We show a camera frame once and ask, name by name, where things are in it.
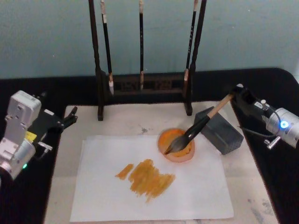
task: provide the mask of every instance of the white table surface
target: white table surface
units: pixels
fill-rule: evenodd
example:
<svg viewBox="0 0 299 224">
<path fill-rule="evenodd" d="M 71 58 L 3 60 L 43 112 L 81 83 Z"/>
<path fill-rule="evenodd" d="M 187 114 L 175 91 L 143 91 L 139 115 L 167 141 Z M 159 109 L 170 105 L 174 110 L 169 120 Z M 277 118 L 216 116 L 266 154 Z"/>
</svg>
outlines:
<svg viewBox="0 0 299 224">
<path fill-rule="evenodd" d="M 193 115 L 186 116 L 184 105 L 112 105 L 105 106 L 104 121 L 97 120 L 96 106 L 78 106 L 77 123 L 67 128 L 61 136 L 50 196 L 44 223 L 68 224 L 76 187 L 82 141 L 91 135 L 158 135 L 163 129 L 180 127 L 187 129 L 193 124 L 196 112 L 217 102 L 193 103 Z M 68 114 L 73 106 L 68 106 Z M 240 133 L 238 121 L 226 105 L 220 114 Z M 234 208 L 229 219 L 202 219 L 182 221 L 130 221 L 110 224 L 276 224 L 271 202 L 255 161 L 244 139 L 241 147 L 225 156 L 221 155 L 228 190 Z"/>
</svg>

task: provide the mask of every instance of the blue led light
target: blue led light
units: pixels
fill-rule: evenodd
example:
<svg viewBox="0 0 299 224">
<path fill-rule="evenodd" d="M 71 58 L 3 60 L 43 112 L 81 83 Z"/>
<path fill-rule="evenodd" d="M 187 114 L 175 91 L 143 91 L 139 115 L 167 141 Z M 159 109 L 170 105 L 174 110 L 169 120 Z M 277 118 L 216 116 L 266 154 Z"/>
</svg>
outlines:
<svg viewBox="0 0 299 224">
<path fill-rule="evenodd" d="M 280 122 L 280 127 L 281 127 L 281 128 L 285 129 L 285 128 L 287 128 L 288 126 L 289 126 L 289 123 L 288 123 L 287 121 L 282 120 L 282 121 Z"/>
</svg>

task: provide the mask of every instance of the table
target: table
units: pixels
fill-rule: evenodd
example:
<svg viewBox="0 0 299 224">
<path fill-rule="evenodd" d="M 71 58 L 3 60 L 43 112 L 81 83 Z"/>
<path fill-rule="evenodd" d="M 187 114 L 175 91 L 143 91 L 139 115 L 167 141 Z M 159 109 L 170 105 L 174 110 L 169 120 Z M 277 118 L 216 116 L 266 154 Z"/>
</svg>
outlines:
<svg viewBox="0 0 299 224">
<path fill-rule="evenodd" d="M 287 71 L 280 68 L 233 69 L 197 71 L 193 77 L 194 102 L 221 100 L 238 83 L 247 86 L 260 98 L 274 107 L 284 107 L 299 114 L 297 103 L 299 84 Z M 29 94 L 48 92 L 44 108 L 63 116 L 67 105 L 96 105 L 97 86 L 95 76 L 20 78 L 0 80 L 0 136 L 4 134 L 9 98 L 18 90 Z M 114 97 L 107 104 L 182 102 L 180 94 Z M 234 108 L 240 124 L 254 130 L 264 130 L 264 125 L 245 117 Z M 270 153 L 264 147 L 263 138 L 245 134 L 256 166 L 267 187 L 279 222 L 299 223 L 299 151 L 280 142 Z M 59 135 L 50 134 L 47 143 L 52 153 L 42 162 L 30 161 L 14 184 L 0 190 L 0 223 L 43 223 L 48 204 L 51 180 L 54 172 Z"/>
<path fill-rule="evenodd" d="M 195 111 L 201 111 L 216 102 L 194 103 Z M 105 108 L 106 119 L 97 122 L 95 106 L 79 106 L 78 121 L 66 129 L 60 140 L 57 160 L 52 178 L 46 224 L 69 223 L 72 201 L 76 186 L 77 169 L 81 154 L 82 140 L 90 135 L 158 135 L 163 129 L 180 127 L 187 129 L 192 125 L 194 116 L 187 117 L 182 104 L 154 105 L 112 105 Z M 235 128 L 240 130 L 238 121 L 230 105 L 220 114 Z M 235 217 L 221 220 L 184 220 L 184 221 L 139 221 L 111 222 L 127 224 L 260 224 L 278 223 L 267 195 L 262 178 L 256 168 L 252 154 L 244 140 L 241 147 L 225 156 L 221 155 L 228 189 L 231 195 Z"/>
</svg>

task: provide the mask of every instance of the light blue wall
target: light blue wall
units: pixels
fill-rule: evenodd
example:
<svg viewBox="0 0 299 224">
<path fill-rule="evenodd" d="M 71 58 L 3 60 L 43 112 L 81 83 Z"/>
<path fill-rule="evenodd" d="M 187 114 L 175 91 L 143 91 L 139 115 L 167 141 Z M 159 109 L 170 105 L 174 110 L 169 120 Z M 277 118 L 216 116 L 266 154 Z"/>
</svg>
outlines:
<svg viewBox="0 0 299 224">
<path fill-rule="evenodd" d="M 138 0 L 106 0 L 114 74 L 139 72 Z M 95 0 L 100 64 L 107 71 Z M 145 0 L 145 72 L 183 71 L 193 0 Z M 299 75 L 298 0 L 208 0 L 197 70 L 280 67 Z M 93 75 L 87 0 L 0 1 L 0 78 Z"/>
</svg>

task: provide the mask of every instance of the wooden brush handle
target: wooden brush handle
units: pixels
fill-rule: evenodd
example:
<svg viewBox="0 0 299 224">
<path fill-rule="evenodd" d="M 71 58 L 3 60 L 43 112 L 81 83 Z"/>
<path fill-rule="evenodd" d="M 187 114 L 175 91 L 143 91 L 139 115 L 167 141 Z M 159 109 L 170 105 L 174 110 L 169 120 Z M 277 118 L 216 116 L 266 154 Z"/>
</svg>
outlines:
<svg viewBox="0 0 299 224">
<path fill-rule="evenodd" d="M 223 98 L 219 104 L 213 108 L 207 115 L 209 118 L 212 118 L 222 107 L 225 106 L 232 98 L 234 98 L 233 94 L 228 94 L 225 98 Z"/>
</svg>

